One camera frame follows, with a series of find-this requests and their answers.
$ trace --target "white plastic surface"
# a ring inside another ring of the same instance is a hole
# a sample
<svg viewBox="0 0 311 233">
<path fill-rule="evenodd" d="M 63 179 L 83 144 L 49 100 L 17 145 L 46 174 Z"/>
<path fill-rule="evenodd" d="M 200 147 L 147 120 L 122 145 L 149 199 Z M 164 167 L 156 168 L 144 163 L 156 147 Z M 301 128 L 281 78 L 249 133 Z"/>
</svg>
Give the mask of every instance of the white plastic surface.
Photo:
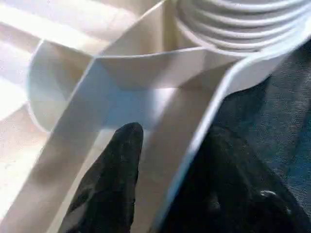
<svg viewBox="0 0 311 233">
<path fill-rule="evenodd" d="M 182 73 L 174 69 L 181 64 L 184 66 L 179 60 L 181 54 L 200 55 L 191 57 L 193 60 L 185 64 L 192 66 L 192 62 L 202 59 L 206 52 L 204 65 L 199 63 L 197 67 L 205 70 L 183 86 L 175 76 L 139 70 L 139 62 L 135 61 L 142 57 L 135 55 L 149 48 L 148 44 L 144 46 L 139 41 L 143 38 L 139 33 L 144 33 L 143 20 L 169 15 L 169 12 L 161 13 L 169 7 L 169 1 L 158 4 L 123 35 L 128 39 L 120 37 L 107 49 L 109 56 L 105 57 L 104 51 L 91 59 L 23 188 L 0 224 L 0 232 L 56 233 L 83 174 L 106 147 L 113 132 L 133 121 L 143 126 L 145 138 L 131 232 L 145 233 L 151 227 L 155 232 L 225 96 L 262 82 L 310 35 L 310 29 L 306 27 L 306 33 L 287 47 L 275 47 L 247 58 L 246 55 L 238 56 L 210 48 L 163 52 L 167 51 L 163 48 L 169 47 L 163 47 L 165 43 L 156 40 L 160 42 L 154 43 L 157 49 L 151 50 L 145 58 L 154 62 L 159 55 L 173 54 L 169 68 L 163 69 L 172 75 L 182 77 Z M 191 44 L 191 41 L 187 40 L 178 34 L 174 43 L 189 47 L 187 43 Z M 137 69 L 132 71 L 140 77 L 128 74 L 129 70 L 125 72 L 126 68 L 119 65 L 122 51 L 127 52 L 124 60 L 128 59 L 131 65 L 136 64 Z M 120 79 L 124 74 L 130 80 Z M 153 88 L 153 84 L 163 85 L 167 81 L 173 82 L 166 88 Z"/>
</svg>

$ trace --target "white plastic part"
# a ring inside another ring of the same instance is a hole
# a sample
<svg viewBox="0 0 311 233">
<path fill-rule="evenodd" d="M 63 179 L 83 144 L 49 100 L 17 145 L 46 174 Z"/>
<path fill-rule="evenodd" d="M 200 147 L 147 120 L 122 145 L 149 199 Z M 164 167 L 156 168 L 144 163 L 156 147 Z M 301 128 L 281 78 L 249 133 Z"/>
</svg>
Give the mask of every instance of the white plastic part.
<svg viewBox="0 0 311 233">
<path fill-rule="evenodd" d="M 145 131 L 131 231 L 145 233 L 152 227 L 153 232 L 165 217 L 225 96 L 262 82 L 310 36 L 309 23 L 306 24 L 306 33 L 286 47 L 275 46 L 273 50 L 252 55 L 221 51 L 212 46 L 162 51 L 162 56 L 174 54 L 173 61 L 178 61 L 176 64 L 181 62 L 177 58 L 185 52 L 208 54 L 206 62 L 210 69 L 191 79 L 194 86 L 180 87 L 179 80 L 172 79 L 171 88 L 154 89 L 150 80 L 146 82 L 144 79 L 149 73 L 139 70 L 135 70 L 142 75 L 138 83 L 132 80 L 123 82 L 116 77 L 121 70 L 117 73 L 109 70 L 115 61 L 121 59 L 122 50 L 116 54 L 111 52 L 123 46 L 123 51 L 127 52 L 124 60 L 135 63 L 136 59 L 141 59 L 142 56 L 135 55 L 147 47 L 135 42 L 135 38 L 140 38 L 138 33 L 143 33 L 140 25 L 144 25 L 143 20 L 150 19 L 148 16 L 165 15 L 160 13 L 165 12 L 167 6 L 169 1 L 156 5 L 124 34 L 129 39 L 128 47 L 126 40 L 120 37 L 107 49 L 109 56 L 105 57 L 104 51 L 91 59 L 34 168 L 3 219 L 0 232 L 56 233 L 83 174 L 106 147 L 113 132 L 131 121 L 139 122 Z M 176 34 L 178 46 L 196 45 L 188 36 Z M 48 49 L 55 46 L 54 43 L 47 45 Z M 144 56 L 154 60 L 159 54 Z M 162 81 L 161 76 L 153 77 L 157 84 L 164 84 L 159 82 Z"/>
<path fill-rule="evenodd" d="M 49 132 L 65 109 L 91 56 L 42 41 L 27 77 L 29 112 L 34 123 Z"/>
</svg>

